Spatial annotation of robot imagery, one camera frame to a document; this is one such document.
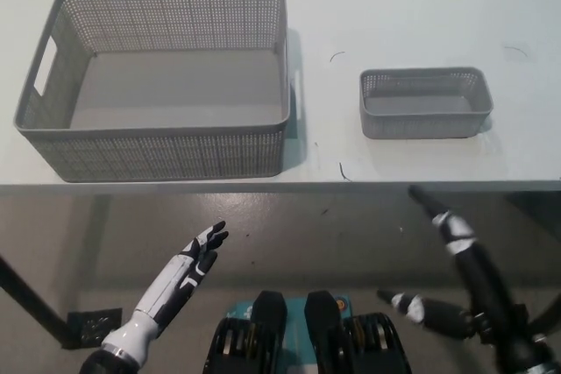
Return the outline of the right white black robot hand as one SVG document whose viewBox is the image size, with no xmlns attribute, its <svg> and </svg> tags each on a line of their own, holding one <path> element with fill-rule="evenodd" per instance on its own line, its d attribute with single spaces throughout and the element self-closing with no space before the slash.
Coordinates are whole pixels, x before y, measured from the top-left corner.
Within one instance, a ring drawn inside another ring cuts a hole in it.
<svg viewBox="0 0 561 374">
<path fill-rule="evenodd" d="M 560 362 L 546 342 L 560 322 L 560 299 L 530 321 L 516 304 L 499 270 L 466 220 L 421 187 L 409 196 L 437 228 L 470 297 L 470 308 L 418 294 L 378 290 L 378 297 L 414 324 L 455 340 L 477 335 L 494 350 L 499 373 L 559 373 Z"/>
</svg>

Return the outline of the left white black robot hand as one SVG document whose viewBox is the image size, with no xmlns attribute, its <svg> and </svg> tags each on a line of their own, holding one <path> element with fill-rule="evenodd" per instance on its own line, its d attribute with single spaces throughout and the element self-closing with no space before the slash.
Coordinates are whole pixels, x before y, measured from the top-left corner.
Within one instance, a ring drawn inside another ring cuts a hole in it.
<svg viewBox="0 0 561 374">
<path fill-rule="evenodd" d="M 114 369 L 136 372 L 158 339 L 183 309 L 217 260 L 217 249 L 229 235 L 226 222 L 211 225 L 172 256 L 146 289 L 131 318 L 102 341 L 101 351 Z"/>
</svg>

